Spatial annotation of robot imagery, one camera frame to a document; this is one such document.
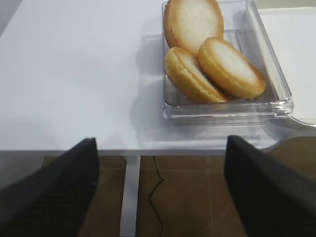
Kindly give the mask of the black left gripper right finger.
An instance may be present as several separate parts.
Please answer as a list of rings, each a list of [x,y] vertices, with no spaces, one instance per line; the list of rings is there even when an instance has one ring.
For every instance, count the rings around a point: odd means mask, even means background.
[[[243,138],[227,139],[224,176],[250,237],[314,237],[316,183]]]

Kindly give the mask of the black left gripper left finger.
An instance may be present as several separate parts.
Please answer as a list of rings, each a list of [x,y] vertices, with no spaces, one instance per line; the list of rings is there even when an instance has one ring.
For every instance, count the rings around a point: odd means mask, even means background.
[[[0,191],[2,237],[76,237],[99,179],[97,144],[86,138]]]

